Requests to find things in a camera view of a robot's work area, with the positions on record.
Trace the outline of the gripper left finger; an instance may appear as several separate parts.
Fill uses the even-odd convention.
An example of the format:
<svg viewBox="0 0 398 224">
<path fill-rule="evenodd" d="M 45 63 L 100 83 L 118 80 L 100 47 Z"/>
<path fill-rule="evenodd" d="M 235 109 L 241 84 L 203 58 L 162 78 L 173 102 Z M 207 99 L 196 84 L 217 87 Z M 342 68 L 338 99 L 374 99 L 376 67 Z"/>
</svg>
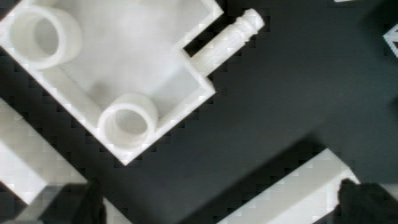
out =
<svg viewBox="0 0 398 224">
<path fill-rule="evenodd" d="M 40 215 L 43 224 L 107 224 L 100 184 L 68 184 Z"/>
</svg>

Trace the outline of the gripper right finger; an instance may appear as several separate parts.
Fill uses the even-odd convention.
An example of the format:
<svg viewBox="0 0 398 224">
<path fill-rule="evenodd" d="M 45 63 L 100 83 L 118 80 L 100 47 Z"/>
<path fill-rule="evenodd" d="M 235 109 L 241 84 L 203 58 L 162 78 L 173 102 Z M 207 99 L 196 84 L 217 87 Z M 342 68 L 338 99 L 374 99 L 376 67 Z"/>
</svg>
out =
<svg viewBox="0 0 398 224">
<path fill-rule="evenodd" d="M 379 183 L 342 181 L 335 224 L 398 224 L 398 199 Z"/>
</svg>

